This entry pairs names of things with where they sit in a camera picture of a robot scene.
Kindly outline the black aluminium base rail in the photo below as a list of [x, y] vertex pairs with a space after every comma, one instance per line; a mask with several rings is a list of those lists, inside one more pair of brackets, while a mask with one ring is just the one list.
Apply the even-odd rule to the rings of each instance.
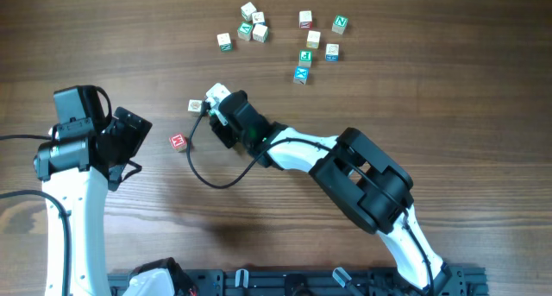
[[[488, 296], [486, 270], [451, 266], [448, 280], [436, 295]], [[246, 271], [193, 269], [187, 274], [198, 288], [195, 295], [418, 295], [393, 268], [350, 271], [351, 287], [341, 287], [330, 271]]]

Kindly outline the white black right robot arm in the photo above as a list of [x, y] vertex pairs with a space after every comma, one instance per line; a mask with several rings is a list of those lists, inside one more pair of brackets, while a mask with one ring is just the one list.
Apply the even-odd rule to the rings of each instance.
[[381, 238], [412, 288], [428, 295], [441, 292], [447, 265], [417, 221], [411, 176], [361, 131], [302, 134], [268, 122], [246, 92], [231, 93], [223, 85], [211, 88], [206, 102], [212, 131], [227, 148], [240, 143], [263, 167], [309, 174], [349, 220]]

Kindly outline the shell picture blue D block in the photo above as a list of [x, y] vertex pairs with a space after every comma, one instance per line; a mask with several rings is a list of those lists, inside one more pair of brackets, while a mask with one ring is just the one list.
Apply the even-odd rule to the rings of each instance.
[[190, 99], [188, 103], [188, 111], [195, 117], [203, 117], [206, 112], [204, 100]]

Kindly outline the green A wooden block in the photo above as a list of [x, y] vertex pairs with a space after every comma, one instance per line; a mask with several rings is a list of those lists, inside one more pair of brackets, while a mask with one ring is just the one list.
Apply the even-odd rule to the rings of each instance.
[[254, 26], [249, 22], [242, 22], [237, 29], [237, 35], [244, 41], [250, 41], [252, 39], [252, 31]]

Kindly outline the green N block left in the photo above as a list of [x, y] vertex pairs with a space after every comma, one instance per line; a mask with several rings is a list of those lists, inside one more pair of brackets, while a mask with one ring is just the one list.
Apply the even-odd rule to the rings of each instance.
[[216, 36], [218, 46], [222, 52], [233, 50], [232, 40], [229, 33], [222, 33]]

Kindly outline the white picture block blue side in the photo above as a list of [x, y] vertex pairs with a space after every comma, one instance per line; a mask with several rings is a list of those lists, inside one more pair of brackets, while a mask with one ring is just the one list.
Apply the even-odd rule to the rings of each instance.
[[257, 24], [265, 25], [266, 19], [265, 19], [264, 13], [262, 11], [254, 12], [252, 14], [252, 22], [253, 22], [253, 25], [257, 25]]

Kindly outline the green n block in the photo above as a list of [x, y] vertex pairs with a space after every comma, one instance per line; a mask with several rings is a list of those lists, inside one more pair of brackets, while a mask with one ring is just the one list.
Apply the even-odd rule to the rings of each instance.
[[336, 15], [332, 24], [332, 31], [339, 35], [343, 35], [347, 26], [348, 18], [346, 16]]
[[222, 33], [216, 36], [218, 46], [222, 52], [233, 50], [232, 40], [229, 33]]

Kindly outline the red M wooden block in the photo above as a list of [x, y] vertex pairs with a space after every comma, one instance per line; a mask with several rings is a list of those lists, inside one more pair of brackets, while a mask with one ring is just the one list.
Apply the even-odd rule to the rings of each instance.
[[179, 153], [185, 152], [190, 146], [188, 138], [180, 133], [172, 135], [169, 138], [169, 142], [172, 148]]

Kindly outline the green N block right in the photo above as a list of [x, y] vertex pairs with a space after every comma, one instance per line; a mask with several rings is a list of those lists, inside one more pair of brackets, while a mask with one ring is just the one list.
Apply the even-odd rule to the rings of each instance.
[[348, 18], [346, 16], [336, 15], [332, 24], [332, 31], [339, 35], [343, 35], [347, 26]]

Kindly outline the white block red side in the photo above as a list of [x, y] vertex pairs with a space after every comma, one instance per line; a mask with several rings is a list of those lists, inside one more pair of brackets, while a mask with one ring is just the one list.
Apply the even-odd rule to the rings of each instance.
[[298, 14], [300, 28], [311, 28], [313, 25], [312, 12], [310, 10], [301, 10]]

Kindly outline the blue X wooden block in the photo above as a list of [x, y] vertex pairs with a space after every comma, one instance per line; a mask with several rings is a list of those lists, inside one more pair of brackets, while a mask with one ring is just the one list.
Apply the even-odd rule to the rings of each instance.
[[295, 84], [305, 85], [309, 78], [310, 69], [308, 67], [297, 66], [294, 71], [293, 82]]

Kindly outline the white block yellow side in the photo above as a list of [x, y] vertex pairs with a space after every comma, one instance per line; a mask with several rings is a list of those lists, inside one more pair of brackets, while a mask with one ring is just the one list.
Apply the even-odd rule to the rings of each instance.
[[321, 33], [319, 31], [310, 30], [307, 34], [306, 46], [308, 48], [318, 49], [321, 40]]

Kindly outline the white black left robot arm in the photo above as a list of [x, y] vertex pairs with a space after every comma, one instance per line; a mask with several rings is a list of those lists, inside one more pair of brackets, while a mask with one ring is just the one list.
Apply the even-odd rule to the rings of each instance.
[[109, 192], [141, 171], [133, 161], [152, 124], [104, 89], [77, 85], [56, 91], [58, 123], [41, 144], [34, 169], [47, 195], [48, 295], [110, 295], [104, 247]]

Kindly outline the white block green side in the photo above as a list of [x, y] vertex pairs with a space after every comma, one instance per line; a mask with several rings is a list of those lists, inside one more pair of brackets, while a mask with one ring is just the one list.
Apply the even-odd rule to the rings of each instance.
[[255, 41], [265, 42], [268, 37], [268, 27], [263, 24], [255, 24], [252, 36]]

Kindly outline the green F wooden block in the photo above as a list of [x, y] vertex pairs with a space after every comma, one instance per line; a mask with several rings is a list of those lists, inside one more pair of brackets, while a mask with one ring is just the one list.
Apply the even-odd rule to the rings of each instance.
[[312, 51], [300, 50], [298, 56], [298, 65], [302, 67], [311, 67], [313, 61]]

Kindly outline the white block top left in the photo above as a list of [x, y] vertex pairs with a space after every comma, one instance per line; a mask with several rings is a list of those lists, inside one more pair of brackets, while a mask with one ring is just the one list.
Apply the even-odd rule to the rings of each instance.
[[251, 2], [247, 2], [241, 6], [241, 16], [246, 22], [251, 22], [253, 20], [253, 14], [256, 11], [256, 7]]

